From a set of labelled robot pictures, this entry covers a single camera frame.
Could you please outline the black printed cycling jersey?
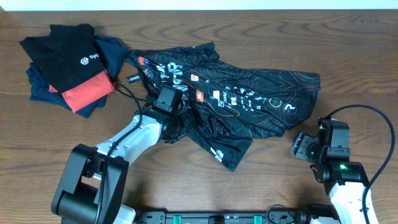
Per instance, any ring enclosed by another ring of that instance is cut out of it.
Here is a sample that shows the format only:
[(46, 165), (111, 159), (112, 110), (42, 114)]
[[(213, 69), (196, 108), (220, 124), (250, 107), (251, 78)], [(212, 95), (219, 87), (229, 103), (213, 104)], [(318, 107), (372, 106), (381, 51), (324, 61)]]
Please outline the black printed cycling jersey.
[(196, 122), (190, 139), (234, 171), (254, 139), (281, 137), (309, 119), (321, 89), (317, 73), (243, 69), (220, 60), (212, 42), (163, 50), (131, 50), (145, 89), (183, 93)]

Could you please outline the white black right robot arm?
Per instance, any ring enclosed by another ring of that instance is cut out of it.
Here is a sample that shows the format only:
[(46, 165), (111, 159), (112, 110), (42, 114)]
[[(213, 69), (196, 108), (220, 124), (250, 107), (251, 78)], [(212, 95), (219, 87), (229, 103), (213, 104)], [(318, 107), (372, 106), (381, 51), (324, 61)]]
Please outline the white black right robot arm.
[(299, 133), (290, 153), (310, 163), (332, 205), (309, 205), (296, 215), (296, 223), (377, 223), (371, 194), (364, 195), (369, 186), (364, 167), (349, 160), (348, 124), (323, 118), (317, 124), (317, 135)]

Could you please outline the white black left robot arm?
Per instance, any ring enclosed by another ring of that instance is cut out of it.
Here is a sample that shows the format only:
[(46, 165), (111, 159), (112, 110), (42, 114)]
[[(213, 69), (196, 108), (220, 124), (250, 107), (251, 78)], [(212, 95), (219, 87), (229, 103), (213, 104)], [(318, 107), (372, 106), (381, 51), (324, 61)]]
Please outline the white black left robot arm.
[(143, 107), (111, 139), (73, 148), (51, 204), (62, 223), (133, 223), (136, 211), (122, 203), (129, 166), (159, 141), (179, 141), (195, 129), (189, 107), (169, 112)]

